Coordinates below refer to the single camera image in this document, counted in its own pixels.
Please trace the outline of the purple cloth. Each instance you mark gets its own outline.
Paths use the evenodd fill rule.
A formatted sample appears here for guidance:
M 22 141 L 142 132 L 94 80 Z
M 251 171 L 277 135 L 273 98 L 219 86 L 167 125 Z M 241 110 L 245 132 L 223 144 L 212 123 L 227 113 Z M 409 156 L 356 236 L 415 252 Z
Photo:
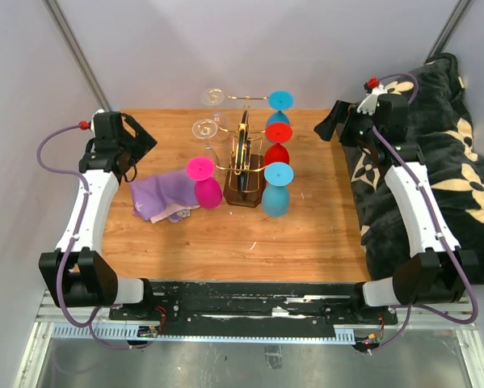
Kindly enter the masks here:
M 150 175 L 129 184 L 133 215 L 143 221 L 176 223 L 200 206 L 194 193 L 195 181 L 185 170 Z

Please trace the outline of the red wine glass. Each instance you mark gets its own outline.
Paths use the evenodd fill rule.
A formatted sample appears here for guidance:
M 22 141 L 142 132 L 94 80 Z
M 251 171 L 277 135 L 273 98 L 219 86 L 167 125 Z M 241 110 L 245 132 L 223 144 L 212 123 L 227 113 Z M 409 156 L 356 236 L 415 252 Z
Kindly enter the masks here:
M 267 126 L 265 135 L 272 145 L 264 155 L 264 165 L 267 166 L 274 162 L 289 164 L 290 156 L 284 143 L 289 141 L 293 135 L 291 125 L 284 122 L 275 122 Z

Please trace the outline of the blue wine glass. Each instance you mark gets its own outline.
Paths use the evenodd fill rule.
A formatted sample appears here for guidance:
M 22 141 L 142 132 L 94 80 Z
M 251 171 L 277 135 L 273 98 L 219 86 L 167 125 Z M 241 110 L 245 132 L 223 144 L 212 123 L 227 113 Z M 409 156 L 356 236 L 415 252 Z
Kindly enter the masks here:
M 294 98 L 288 91 L 274 91 L 267 98 L 270 108 L 274 111 L 267 119 L 266 126 L 274 123 L 290 124 L 285 113 L 294 104 Z
M 289 210 L 288 185 L 293 181 L 293 169 L 284 162 L 273 162 L 264 171 L 267 186 L 263 191 L 262 208 L 270 217 L 284 216 Z

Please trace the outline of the pink wine glass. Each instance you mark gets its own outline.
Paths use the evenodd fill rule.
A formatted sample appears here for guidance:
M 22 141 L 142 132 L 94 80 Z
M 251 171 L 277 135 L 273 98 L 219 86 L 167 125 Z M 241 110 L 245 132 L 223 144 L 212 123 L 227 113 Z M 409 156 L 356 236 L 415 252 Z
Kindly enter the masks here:
M 186 166 L 187 175 L 195 182 L 198 205 L 204 209 L 216 208 L 223 199 L 220 184 L 213 177 L 215 169 L 214 162 L 205 156 L 192 158 Z

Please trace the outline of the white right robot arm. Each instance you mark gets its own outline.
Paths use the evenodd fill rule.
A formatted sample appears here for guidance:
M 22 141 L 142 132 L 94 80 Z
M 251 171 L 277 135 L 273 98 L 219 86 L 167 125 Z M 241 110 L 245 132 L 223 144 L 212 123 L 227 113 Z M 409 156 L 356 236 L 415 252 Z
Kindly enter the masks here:
M 368 281 L 349 303 L 358 323 L 377 316 L 378 307 L 458 302 L 471 284 L 466 276 L 478 266 L 473 251 L 461 248 L 439 209 L 419 145 L 406 139 L 407 98 L 369 94 L 360 103 L 335 102 L 314 128 L 323 140 L 338 137 L 343 146 L 369 151 L 392 192 L 406 228 L 410 258 L 391 277 Z

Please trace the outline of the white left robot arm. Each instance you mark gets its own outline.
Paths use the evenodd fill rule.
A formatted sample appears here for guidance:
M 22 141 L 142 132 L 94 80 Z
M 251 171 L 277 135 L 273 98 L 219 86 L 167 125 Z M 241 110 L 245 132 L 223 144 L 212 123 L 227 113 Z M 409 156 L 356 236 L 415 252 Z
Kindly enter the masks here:
M 148 280 L 122 278 L 103 258 L 103 232 L 112 200 L 128 171 L 156 146 L 156 140 L 124 112 L 97 111 L 78 124 L 93 133 L 73 175 L 78 194 L 67 227 L 51 252 L 40 256 L 39 269 L 56 306 L 128 305 L 136 318 L 150 318 L 156 300 Z

